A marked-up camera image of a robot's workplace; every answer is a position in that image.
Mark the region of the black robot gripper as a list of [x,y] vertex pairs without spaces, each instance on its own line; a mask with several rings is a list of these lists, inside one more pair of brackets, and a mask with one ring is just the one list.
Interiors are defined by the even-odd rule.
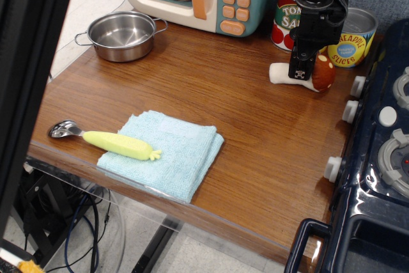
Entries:
[[348,15],[348,0],[296,0],[301,8],[300,23],[295,28],[293,52],[288,76],[298,79],[298,66],[303,80],[314,70],[315,54],[328,45],[339,42]]

